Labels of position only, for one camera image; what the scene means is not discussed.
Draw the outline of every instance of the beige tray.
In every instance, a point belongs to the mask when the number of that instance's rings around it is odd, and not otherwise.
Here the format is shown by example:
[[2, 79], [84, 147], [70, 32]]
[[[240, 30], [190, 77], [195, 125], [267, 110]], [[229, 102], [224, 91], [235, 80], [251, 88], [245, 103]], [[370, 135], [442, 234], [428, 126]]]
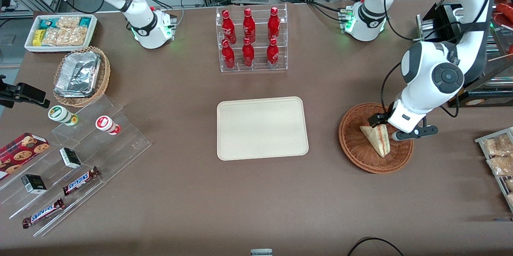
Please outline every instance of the beige tray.
[[218, 105], [218, 157], [223, 161], [301, 156], [308, 152], [298, 97], [224, 101]]

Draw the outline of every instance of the coca-cola bottle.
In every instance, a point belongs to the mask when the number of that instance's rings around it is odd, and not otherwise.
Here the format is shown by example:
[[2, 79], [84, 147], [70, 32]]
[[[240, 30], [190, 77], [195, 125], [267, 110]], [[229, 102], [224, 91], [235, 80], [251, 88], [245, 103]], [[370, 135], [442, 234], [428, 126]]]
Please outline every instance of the coca-cola bottle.
[[227, 39], [223, 39], [221, 44], [223, 45], [221, 53], [223, 55], [226, 68], [228, 70], [233, 70], [235, 68], [235, 54], [233, 53], [233, 49], [230, 47], [230, 43]]
[[223, 10], [221, 14], [223, 15], [223, 34], [231, 44], [235, 44], [237, 42], [237, 36], [235, 35], [235, 25], [230, 18], [230, 13], [228, 10]]
[[255, 20], [251, 15], [251, 8], [244, 8], [244, 22], [242, 23], [244, 28], [244, 36], [248, 37], [253, 43], [257, 40], [257, 30], [255, 28]]
[[276, 68], [278, 64], [278, 53], [280, 50], [276, 46], [276, 38], [272, 38], [269, 41], [269, 46], [267, 47], [267, 66], [271, 69]]
[[251, 68], [255, 62], [255, 49], [251, 45], [249, 37], [244, 38], [244, 46], [242, 47], [242, 55], [244, 55], [244, 65]]
[[278, 8], [276, 6], [271, 8], [271, 17], [269, 17], [269, 22], [267, 22], [267, 28], [269, 40], [273, 37], [278, 38], [280, 35], [280, 18], [278, 18]]

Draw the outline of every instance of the table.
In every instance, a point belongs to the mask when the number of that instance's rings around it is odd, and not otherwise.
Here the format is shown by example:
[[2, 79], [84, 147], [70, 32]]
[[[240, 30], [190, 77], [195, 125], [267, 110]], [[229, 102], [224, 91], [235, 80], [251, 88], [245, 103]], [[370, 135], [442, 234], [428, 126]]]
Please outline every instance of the table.
[[[414, 16], [434, 1], [396, 1], [394, 27], [413, 36]], [[20, 236], [21, 223], [0, 211], [2, 255], [240, 256], [266, 247], [276, 256], [345, 255], [365, 236], [385, 238], [405, 255], [511, 253], [513, 226], [491, 221], [511, 214], [473, 142], [511, 126], [511, 110], [462, 109], [454, 120], [437, 109], [428, 123], [440, 132], [415, 142], [408, 165], [387, 175], [364, 172], [341, 150], [339, 121], [353, 105], [379, 101], [383, 77], [410, 43], [389, 28], [358, 42], [310, 6], [289, 4], [288, 11], [289, 70], [257, 75], [220, 73], [214, 8], [186, 10], [176, 40], [156, 50], [133, 39], [121, 13], [97, 14], [93, 44], [112, 67], [107, 94], [154, 144], [42, 238]], [[53, 99], [62, 56], [27, 52], [17, 82]], [[385, 101], [404, 86], [395, 72]], [[221, 101], [289, 96], [304, 103], [308, 154], [217, 158]], [[56, 125], [46, 110], [16, 104], [0, 118], [0, 143]], [[371, 253], [394, 255], [369, 242], [353, 255]]]

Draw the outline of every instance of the red and white bottle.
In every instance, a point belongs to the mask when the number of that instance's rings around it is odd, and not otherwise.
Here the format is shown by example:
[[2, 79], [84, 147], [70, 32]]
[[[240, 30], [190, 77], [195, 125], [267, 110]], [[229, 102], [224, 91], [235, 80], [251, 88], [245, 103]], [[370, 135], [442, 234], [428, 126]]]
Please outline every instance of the red and white bottle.
[[276, 68], [278, 65], [278, 53], [280, 53], [280, 50], [276, 46], [276, 42], [276, 38], [272, 38], [267, 47], [267, 66], [271, 69]]
[[251, 15], [251, 8], [244, 8], [244, 22], [242, 22], [244, 28], [244, 37], [248, 37], [251, 43], [257, 40], [257, 29], [255, 27], [255, 20]]
[[101, 130], [109, 133], [110, 135], [117, 135], [121, 132], [121, 127], [114, 123], [114, 121], [109, 116], [100, 116], [97, 119], [96, 127]]
[[230, 41], [230, 44], [235, 44], [237, 42], [237, 36], [235, 35], [235, 25], [230, 18], [230, 13], [228, 10], [223, 10], [221, 14], [223, 15], [223, 34], [225, 35], [225, 39]]
[[223, 39], [221, 44], [223, 45], [221, 53], [223, 55], [225, 66], [228, 70], [233, 70], [235, 68], [235, 54], [233, 53], [233, 49], [230, 47], [230, 43], [227, 39]]
[[278, 18], [278, 8], [276, 6], [271, 8], [271, 17], [269, 17], [269, 22], [267, 22], [267, 28], [269, 40], [273, 37], [278, 38], [280, 35], [280, 18]]
[[251, 68], [255, 63], [255, 49], [251, 45], [251, 40], [249, 39], [249, 37], [244, 38], [242, 55], [244, 55], [244, 65], [248, 68]]

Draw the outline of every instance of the round wicker basket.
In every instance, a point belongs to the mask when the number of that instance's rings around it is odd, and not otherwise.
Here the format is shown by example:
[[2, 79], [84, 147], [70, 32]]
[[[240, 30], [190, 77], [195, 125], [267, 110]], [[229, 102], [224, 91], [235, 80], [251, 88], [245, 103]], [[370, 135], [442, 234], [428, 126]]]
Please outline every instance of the round wicker basket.
[[[89, 98], [64, 98], [60, 97], [55, 92], [53, 92], [54, 97], [57, 99], [57, 101], [63, 105], [72, 106], [76, 108], [82, 108], [86, 106], [88, 103], [91, 103], [92, 101], [96, 100], [97, 98], [101, 97], [103, 94], [105, 94], [105, 90], [107, 89], [107, 86], [109, 84], [109, 77], [110, 77], [110, 63], [109, 59], [105, 56], [104, 52], [102, 52], [99, 48], [96, 48], [94, 46], [88, 46], [87, 48], [81, 48], [79, 50], [73, 51], [71, 53], [85, 53], [85, 52], [95, 52], [101, 56], [101, 63], [99, 65], [99, 73], [98, 73], [98, 79], [96, 84], [96, 92], [92, 97]], [[57, 73], [55, 73], [55, 77], [53, 77], [53, 84], [57, 84], [57, 80], [59, 79], [59, 75], [61, 74], [61, 68], [64, 63], [64, 58], [61, 61], [61, 64], [57, 68]]]
[[383, 113], [383, 108], [380, 104], [364, 103], [348, 110], [340, 121], [340, 145], [347, 157], [365, 171], [376, 174], [396, 172], [406, 165], [412, 157], [414, 142], [413, 140], [392, 140], [392, 133], [397, 131], [397, 129], [387, 124], [386, 128], [390, 138], [390, 153], [385, 157], [379, 156], [367, 137], [360, 130], [360, 126], [368, 126], [369, 117], [375, 113]]

